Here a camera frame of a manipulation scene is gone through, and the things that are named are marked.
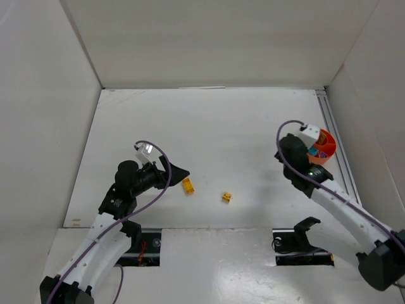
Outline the yellow long lego brick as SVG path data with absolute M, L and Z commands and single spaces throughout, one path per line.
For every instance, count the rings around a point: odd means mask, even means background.
M 185 179 L 182 181 L 182 185 L 183 185 L 183 189 L 184 189 L 186 195 L 191 195 L 191 194 L 194 194 L 194 193 L 195 193 L 194 186 L 193 186 L 193 184 L 191 183 L 191 181 L 190 181 L 189 178 L 185 178 Z

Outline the orange divided round container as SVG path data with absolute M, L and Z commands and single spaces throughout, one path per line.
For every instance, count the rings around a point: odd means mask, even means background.
M 318 156 L 313 157 L 308 153 L 309 162 L 316 164 L 316 165 L 326 164 L 326 162 L 329 161 L 329 159 L 331 159 L 331 157 L 333 157 L 333 155 L 335 154 L 335 152 L 337 150 L 337 143 L 336 143 L 335 138 L 328 131 L 326 131 L 324 129 L 321 129 L 321 131 L 323 131 L 327 135 L 327 142 L 324 145 L 319 145 L 319 144 L 315 143 L 313 145 L 313 147 L 318 149 L 318 153 L 320 151 L 324 151 L 326 154 L 329 155 L 329 157 L 328 158 L 319 158 Z

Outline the yellow small lego brick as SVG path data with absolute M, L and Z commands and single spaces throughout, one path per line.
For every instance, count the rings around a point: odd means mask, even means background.
M 232 194 L 228 192 L 223 192 L 221 196 L 221 200 L 226 203 L 230 203 L 232 200 Z

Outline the brown long lego brick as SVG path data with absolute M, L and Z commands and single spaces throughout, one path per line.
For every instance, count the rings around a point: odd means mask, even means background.
M 323 131 L 321 131 L 320 136 L 316 143 L 319 145 L 324 145 L 326 142 L 327 142 L 327 135 Z

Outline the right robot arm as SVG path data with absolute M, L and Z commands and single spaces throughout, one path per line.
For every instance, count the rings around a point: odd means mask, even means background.
M 374 289 L 385 291 L 404 276 L 404 231 L 381 223 L 352 198 L 321 165 L 309 162 L 302 139 L 287 134 L 277 138 L 275 158 L 284 176 L 319 204 L 352 236 L 348 241 L 321 229 L 321 220 L 308 217 L 294 226 L 296 240 L 305 250 L 322 248 L 353 264 Z

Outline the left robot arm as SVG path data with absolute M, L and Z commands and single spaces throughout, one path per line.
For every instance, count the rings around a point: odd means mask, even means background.
M 164 193 L 181 183 L 189 171 L 161 155 L 163 166 L 127 160 L 118 165 L 115 181 L 101 203 L 95 221 L 66 265 L 40 284 L 41 303 L 93 303 L 93 293 L 121 256 L 142 239 L 140 224 L 130 221 L 138 211 L 137 197 L 151 188 Z

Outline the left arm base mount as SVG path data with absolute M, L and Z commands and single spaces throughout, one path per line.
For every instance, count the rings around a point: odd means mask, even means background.
M 127 221 L 122 232 L 131 239 L 131 247 L 116 262 L 122 267 L 159 267 L 161 229 L 144 229 L 140 224 Z

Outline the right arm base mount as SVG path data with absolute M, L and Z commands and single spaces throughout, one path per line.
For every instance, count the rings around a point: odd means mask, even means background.
M 272 230 L 271 247 L 275 252 L 276 266 L 334 266 L 333 255 L 324 249 L 312 246 L 306 233 L 320 220 L 308 217 L 293 228 Z

